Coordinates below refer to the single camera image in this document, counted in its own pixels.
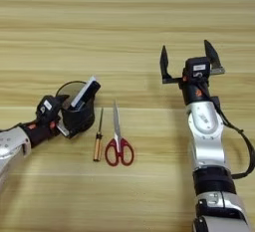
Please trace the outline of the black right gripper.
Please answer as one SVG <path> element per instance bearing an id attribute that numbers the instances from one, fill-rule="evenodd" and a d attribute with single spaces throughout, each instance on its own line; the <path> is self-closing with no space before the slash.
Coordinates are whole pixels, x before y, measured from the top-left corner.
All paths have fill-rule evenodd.
<path id="1" fill-rule="evenodd" d="M 211 74 L 224 74 L 225 69 L 220 63 L 220 59 L 216 50 L 209 41 L 204 41 L 204 48 L 206 57 L 208 58 L 211 65 Z M 167 71 L 168 57 L 165 47 L 162 47 L 159 64 L 162 82 L 164 84 L 178 84 L 180 82 L 180 78 L 173 78 Z M 181 90 L 184 103 L 188 106 L 191 103 L 207 102 L 210 99 L 208 86 L 209 82 L 206 78 L 189 79 L 188 77 L 183 77 L 181 80 Z"/>

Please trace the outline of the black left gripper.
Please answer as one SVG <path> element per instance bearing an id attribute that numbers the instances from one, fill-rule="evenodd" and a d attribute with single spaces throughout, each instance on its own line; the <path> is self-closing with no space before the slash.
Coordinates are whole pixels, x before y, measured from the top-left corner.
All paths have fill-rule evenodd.
<path id="1" fill-rule="evenodd" d="M 69 97 L 69 95 L 55 96 L 55 112 L 58 113 L 62 108 L 63 103 Z M 70 137 L 70 132 L 64 126 L 64 123 L 60 120 L 56 126 L 54 121 L 43 123 L 41 121 L 32 120 L 21 124 L 21 128 L 28 135 L 31 146 L 35 147 L 45 140 L 51 139 L 60 133 L 66 137 Z"/>

